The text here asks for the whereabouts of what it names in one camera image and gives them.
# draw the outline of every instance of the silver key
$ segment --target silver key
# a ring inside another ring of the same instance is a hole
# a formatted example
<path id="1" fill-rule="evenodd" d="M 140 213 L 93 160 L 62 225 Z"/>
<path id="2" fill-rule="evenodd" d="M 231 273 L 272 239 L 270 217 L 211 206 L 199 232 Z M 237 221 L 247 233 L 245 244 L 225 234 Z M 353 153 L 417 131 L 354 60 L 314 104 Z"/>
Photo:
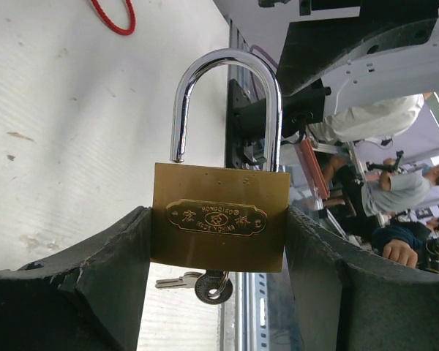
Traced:
<path id="1" fill-rule="evenodd" d="M 177 279 L 161 279 L 156 280 L 155 287 L 157 289 L 173 289 L 173 288 L 185 288 L 190 289 L 195 286 L 198 278 L 202 276 L 202 273 L 198 272 L 186 272 L 183 276 Z"/>

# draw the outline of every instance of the red cord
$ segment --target red cord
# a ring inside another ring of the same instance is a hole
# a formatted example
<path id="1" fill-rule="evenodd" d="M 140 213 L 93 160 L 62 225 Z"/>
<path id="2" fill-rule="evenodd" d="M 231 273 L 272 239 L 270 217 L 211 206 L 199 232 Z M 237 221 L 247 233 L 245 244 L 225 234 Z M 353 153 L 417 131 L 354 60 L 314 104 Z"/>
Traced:
<path id="1" fill-rule="evenodd" d="M 133 31 L 135 30 L 136 19 L 135 19 L 135 11 L 133 10 L 133 6 L 132 6 L 132 0 L 125 0 L 125 2 L 127 3 L 127 9 L 129 10 L 129 16 L 130 16 L 130 26 L 128 29 L 123 29 L 116 26 L 116 24 L 113 21 L 111 21 L 110 18 L 105 14 L 104 10 L 102 9 L 100 3 L 97 0 L 91 0 L 91 2 L 93 3 L 93 6 L 96 9 L 97 14 L 101 17 L 102 22 L 104 22 L 104 24 L 107 27 L 109 27 L 112 31 L 120 35 L 131 35 L 131 33 L 133 33 Z"/>

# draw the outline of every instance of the silver metal shackle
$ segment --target silver metal shackle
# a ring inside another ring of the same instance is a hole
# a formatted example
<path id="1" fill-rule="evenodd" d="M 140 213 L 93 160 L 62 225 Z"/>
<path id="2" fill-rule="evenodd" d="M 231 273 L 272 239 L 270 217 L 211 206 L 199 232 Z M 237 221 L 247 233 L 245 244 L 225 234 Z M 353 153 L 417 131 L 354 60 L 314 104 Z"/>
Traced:
<path id="1" fill-rule="evenodd" d="M 173 131 L 170 160 L 182 163 L 187 139 L 187 119 L 192 90 L 200 77 L 210 69 L 223 64 L 235 64 L 254 73 L 265 88 L 266 97 L 266 162 L 264 170 L 278 172 L 279 147 L 282 128 L 282 94 L 275 74 L 261 58 L 237 49 L 219 49 L 207 53 L 195 61 L 182 76 L 174 100 Z"/>

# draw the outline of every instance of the brass padlock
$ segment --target brass padlock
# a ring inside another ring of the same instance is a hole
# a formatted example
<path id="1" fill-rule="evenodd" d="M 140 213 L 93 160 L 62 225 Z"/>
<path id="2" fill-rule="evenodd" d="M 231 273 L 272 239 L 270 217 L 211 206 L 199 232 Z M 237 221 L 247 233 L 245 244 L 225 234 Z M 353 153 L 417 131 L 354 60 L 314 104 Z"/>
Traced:
<path id="1" fill-rule="evenodd" d="M 178 165 L 185 152 L 190 94 L 202 74 L 221 64 L 251 69 L 265 87 L 264 171 Z M 290 176 L 278 173 L 282 96 L 260 58 L 222 49 L 197 60 L 176 93 L 171 160 L 156 164 L 151 260 L 213 271 L 282 269 Z"/>

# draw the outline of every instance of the man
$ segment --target man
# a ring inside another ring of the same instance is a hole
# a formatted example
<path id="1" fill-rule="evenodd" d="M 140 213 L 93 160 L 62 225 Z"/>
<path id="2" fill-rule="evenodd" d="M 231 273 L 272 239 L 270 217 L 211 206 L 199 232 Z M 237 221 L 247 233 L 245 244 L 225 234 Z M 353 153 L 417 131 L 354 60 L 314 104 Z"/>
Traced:
<path id="1" fill-rule="evenodd" d="M 439 233 L 439 217 L 432 217 L 426 224 L 420 222 L 398 222 L 392 219 L 390 224 L 404 227 L 412 232 L 415 238 L 427 240 L 432 232 Z"/>
<path id="2" fill-rule="evenodd" d="M 386 159 L 385 165 L 393 165 L 394 159 Z M 329 183 L 336 178 L 343 186 L 356 212 L 356 222 L 349 229 L 354 235 L 370 240 L 375 229 L 374 216 L 380 212 L 400 212 L 418 205 L 433 186 L 439 185 L 439 165 L 421 174 L 392 175 L 383 171 L 378 181 L 362 182 L 346 164 L 343 157 L 333 155 L 324 167 L 323 178 Z"/>
<path id="3" fill-rule="evenodd" d="M 357 141 L 378 135 L 395 136 L 415 123 L 424 101 L 431 95 L 410 95 L 348 108 L 308 127 L 317 139 L 327 143 Z"/>
<path id="4" fill-rule="evenodd" d="M 418 252 L 425 240 L 419 240 L 407 228 L 389 225 L 379 228 L 372 234 L 372 248 L 379 251 L 387 260 L 415 268 Z"/>

